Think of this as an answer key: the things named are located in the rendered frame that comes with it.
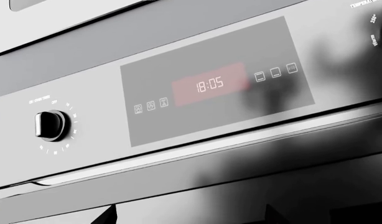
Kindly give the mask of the silver built-in appliance door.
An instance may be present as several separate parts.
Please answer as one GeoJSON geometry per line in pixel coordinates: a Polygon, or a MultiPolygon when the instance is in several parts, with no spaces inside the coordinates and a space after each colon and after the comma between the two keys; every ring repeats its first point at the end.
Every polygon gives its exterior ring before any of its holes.
{"type": "Polygon", "coordinates": [[[125,14],[124,44],[179,34],[146,52],[295,52],[286,16],[307,0],[45,0],[21,11],[0,0],[0,54],[115,13],[125,14]]]}

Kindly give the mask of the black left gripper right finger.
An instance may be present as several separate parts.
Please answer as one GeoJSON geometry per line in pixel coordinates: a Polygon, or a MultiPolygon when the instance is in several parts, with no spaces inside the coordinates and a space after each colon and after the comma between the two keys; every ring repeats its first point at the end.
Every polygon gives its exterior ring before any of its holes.
{"type": "Polygon", "coordinates": [[[265,224],[291,224],[285,216],[278,212],[274,207],[267,204],[265,211],[265,224]]]}

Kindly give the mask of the stainless steel oven control panel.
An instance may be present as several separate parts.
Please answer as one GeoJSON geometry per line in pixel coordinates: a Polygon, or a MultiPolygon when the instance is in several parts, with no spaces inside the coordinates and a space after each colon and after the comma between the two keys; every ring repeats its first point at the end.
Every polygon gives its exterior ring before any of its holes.
{"type": "Polygon", "coordinates": [[[120,67],[139,52],[0,96],[0,188],[382,98],[382,0],[307,0],[287,25],[314,104],[222,128],[132,146],[120,67]],[[35,136],[35,115],[59,110],[58,142],[35,136]]]}

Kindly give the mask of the grey digital display panel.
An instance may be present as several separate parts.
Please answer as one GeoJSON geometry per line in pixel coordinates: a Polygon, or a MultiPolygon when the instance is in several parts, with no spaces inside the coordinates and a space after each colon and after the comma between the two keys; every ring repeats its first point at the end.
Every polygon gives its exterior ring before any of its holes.
{"type": "Polygon", "coordinates": [[[284,17],[120,70],[134,147],[314,104],[284,17]]]}

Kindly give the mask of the stainless steel oven door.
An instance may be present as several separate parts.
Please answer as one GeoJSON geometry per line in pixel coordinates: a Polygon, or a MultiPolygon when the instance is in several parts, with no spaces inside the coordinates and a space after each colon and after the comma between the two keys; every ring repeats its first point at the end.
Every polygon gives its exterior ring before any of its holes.
{"type": "Polygon", "coordinates": [[[266,205],[291,224],[382,224],[382,152],[301,169],[215,179],[179,162],[0,199],[0,224],[265,224],[266,205]]]}

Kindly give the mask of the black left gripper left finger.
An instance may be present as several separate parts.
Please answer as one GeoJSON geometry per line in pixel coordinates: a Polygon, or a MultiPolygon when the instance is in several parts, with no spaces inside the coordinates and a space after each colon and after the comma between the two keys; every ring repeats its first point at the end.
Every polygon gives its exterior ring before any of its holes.
{"type": "Polygon", "coordinates": [[[100,216],[91,222],[91,224],[116,224],[118,219],[116,205],[111,205],[100,216]]]}

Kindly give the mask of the black chrome timer knob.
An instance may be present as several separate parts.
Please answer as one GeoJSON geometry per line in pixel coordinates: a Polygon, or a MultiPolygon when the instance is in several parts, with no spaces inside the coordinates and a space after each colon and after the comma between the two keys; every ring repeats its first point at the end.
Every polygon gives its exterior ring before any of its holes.
{"type": "Polygon", "coordinates": [[[43,111],[35,115],[35,136],[47,142],[63,140],[70,126],[70,117],[63,111],[43,111]]]}

